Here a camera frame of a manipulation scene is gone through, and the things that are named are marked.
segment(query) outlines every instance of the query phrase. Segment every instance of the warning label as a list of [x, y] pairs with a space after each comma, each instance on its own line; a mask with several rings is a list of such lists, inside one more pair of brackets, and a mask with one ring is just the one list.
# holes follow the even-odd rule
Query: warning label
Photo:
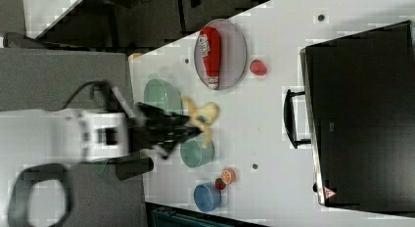
[[326, 200], [332, 198], [333, 196], [336, 195], [336, 193], [332, 190], [330, 190], [329, 188], [324, 187], [324, 195], [326, 196]]

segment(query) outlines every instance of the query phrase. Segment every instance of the ketchup bottle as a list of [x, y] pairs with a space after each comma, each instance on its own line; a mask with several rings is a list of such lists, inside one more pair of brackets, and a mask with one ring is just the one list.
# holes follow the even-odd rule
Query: ketchup bottle
[[208, 77], [208, 87], [216, 89], [219, 85], [220, 69], [220, 35], [217, 29], [205, 26], [198, 38], [204, 58], [205, 68]]

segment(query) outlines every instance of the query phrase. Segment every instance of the black cable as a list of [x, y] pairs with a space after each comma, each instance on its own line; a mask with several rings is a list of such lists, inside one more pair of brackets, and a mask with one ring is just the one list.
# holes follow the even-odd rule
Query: black cable
[[95, 91], [95, 86], [99, 85], [99, 84], [103, 84], [103, 83], [107, 83], [106, 81], [89, 81], [86, 82], [82, 85], [80, 85], [71, 95], [70, 97], [65, 101], [64, 106], [61, 108], [61, 110], [64, 110], [68, 107], [68, 105], [72, 102], [73, 98], [75, 98], [80, 91], [82, 91], [85, 87], [93, 85], [92, 89], [91, 89], [91, 94], [90, 94], [90, 98], [93, 99], [94, 95], [93, 92]]

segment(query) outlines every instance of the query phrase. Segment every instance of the white table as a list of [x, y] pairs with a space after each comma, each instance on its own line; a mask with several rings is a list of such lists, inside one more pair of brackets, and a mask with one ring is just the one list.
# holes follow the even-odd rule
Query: white table
[[[324, 22], [317, 20], [320, 14]], [[131, 60], [135, 102], [143, 101], [149, 75], [157, 73], [197, 104], [213, 101], [221, 109], [213, 127], [214, 162], [191, 169], [178, 150], [166, 161], [148, 152], [156, 167], [144, 175], [146, 202], [199, 211], [194, 188], [230, 165], [238, 180], [210, 214], [266, 226], [415, 225], [415, 219], [320, 206], [311, 189], [312, 151], [295, 150], [283, 125], [285, 93], [302, 87], [300, 49], [406, 20], [415, 21], [415, 0], [271, 0], [229, 19], [244, 32], [249, 55], [244, 78], [224, 91], [211, 91], [198, 78], [193, 60], [198, 33]], [[254, 59], [266, 62], [265, 78], [249, 72]], [[298, 97], [297, 115], [299, 138], [307, 138], [304, 97]]]
[[37, 38], [82, 0], [23, 0], [26, 36]]

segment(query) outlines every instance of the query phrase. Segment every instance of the green bowl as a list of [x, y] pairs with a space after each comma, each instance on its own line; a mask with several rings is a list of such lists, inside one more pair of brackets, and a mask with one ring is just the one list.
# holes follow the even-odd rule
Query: green bowl
[[144, 89], [144, 103], [168, 113], [182, 114], [179, 91], [169, 82], [151, 79]]
[[206, 148], [202, 148], [204, 141], [205, 136], [201, 134], [180, 146], [180, 156], [187, 166], [194, 168], [213, 161], [213, 144], [210, 142]]

